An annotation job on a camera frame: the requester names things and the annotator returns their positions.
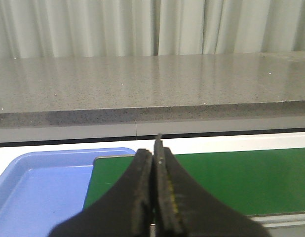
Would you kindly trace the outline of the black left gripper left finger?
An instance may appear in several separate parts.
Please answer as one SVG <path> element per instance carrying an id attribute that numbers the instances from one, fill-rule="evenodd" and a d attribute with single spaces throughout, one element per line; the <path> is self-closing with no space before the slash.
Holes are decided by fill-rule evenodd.
<path id="1" fill-rule="evenodd" d="M 118 181 L 96 202 L 55 226 L 51 237 L 148 237 L 153 221 L 153 156 L 138 149 Z"/>

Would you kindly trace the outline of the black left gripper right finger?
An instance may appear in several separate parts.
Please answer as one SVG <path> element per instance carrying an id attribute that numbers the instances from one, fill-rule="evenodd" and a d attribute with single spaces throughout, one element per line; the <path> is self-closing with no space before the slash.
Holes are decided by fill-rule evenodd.
<path id="1" fill-rule="evenodd" d="M 225 205 L 179 164 L 162 135 L 153 149 L 156 234 L 159 237 L 268 237 L 256 221 Z"/>

